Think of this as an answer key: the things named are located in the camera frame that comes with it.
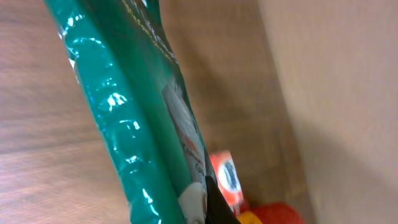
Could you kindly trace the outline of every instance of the green package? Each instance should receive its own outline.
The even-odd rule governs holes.
[[[136,223],[203,223],[214,175],[158,0],[45,0]]]

